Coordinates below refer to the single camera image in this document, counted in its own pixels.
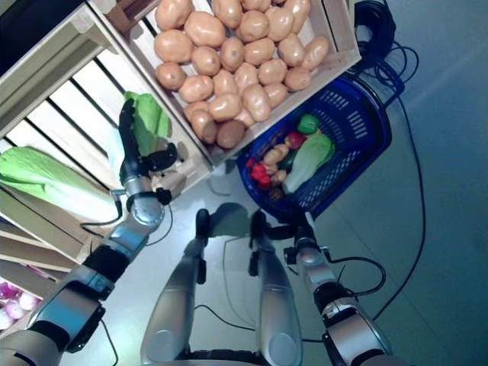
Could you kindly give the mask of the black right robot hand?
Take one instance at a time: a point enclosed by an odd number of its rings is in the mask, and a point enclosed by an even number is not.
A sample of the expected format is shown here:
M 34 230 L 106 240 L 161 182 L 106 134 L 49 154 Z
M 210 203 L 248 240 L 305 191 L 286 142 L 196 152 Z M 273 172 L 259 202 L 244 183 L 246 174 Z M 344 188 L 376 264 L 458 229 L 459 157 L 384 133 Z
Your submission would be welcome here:
M 273 240 L 302 239 L 316 242 L 315 221 L 310 212 L 299 212 L 291 220 L 280 226 L 268 226 L 266 234 Z

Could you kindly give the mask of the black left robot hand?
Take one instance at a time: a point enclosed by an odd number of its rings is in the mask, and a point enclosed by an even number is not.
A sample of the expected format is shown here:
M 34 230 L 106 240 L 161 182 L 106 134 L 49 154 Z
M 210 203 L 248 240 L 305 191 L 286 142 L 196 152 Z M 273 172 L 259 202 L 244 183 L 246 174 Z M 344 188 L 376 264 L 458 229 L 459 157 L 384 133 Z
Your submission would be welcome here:
M 121 182 L 164 171 L 180 159 L 176 145 L 167 138 L 169 122 L 152 95 L 126 97 L 115 138 Z

